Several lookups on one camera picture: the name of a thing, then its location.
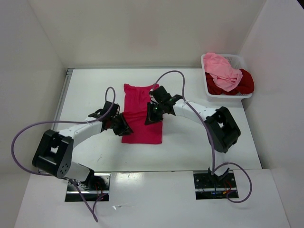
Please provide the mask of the magenta t shirt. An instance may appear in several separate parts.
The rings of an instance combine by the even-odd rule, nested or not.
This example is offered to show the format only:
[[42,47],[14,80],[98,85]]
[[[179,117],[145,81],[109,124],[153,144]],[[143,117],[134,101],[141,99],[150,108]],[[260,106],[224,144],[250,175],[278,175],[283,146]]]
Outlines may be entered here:
[[133,133],[122,137],[122,143],[127,144],[161,144],[162,122],[146,125],[147,103],[150,102],[149,92],[152,85],[139,87],[124,84],[123,115]]

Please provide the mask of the light pink t shirt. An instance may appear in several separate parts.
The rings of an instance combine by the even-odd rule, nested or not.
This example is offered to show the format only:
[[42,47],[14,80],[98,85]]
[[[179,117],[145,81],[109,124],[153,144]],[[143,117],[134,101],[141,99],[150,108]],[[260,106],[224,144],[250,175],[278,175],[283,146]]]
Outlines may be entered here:
[[203,64],[215,85],[226,92],[235,89],[243,77],[239,69],[234,69],[226,58],[215,53],[207,53],[203,57]]

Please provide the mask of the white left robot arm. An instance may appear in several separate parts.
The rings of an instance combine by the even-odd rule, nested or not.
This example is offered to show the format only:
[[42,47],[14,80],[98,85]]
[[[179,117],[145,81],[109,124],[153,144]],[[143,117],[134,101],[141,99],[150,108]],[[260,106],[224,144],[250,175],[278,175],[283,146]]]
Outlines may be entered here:
[[33,166],[58,179],[72,179],[85,190],[94,188],[101,179],[91,168],[72,161],[74,148],[108,129],[117,136],[133,133],[123,114],[109,115],[102,120],[98,117],[101,115],[90,114],[82,124],[58,132],[45,131],[32,160]]

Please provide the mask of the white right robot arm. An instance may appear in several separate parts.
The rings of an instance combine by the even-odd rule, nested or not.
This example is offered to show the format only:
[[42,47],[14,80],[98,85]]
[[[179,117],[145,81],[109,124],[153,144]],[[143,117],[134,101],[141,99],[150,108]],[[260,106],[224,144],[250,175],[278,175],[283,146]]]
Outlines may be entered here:
[[208,180],[212,186],[220,186],[225,181],[225,174],[228,172],[226,153],[237,143],[241,135],[230,111],[225,107],[207,108],[182,99],[163,103],[150,101],[147,103],[145,124],[161,122],[164,114],[185,117],[204,126],[211,145],[212,157]]

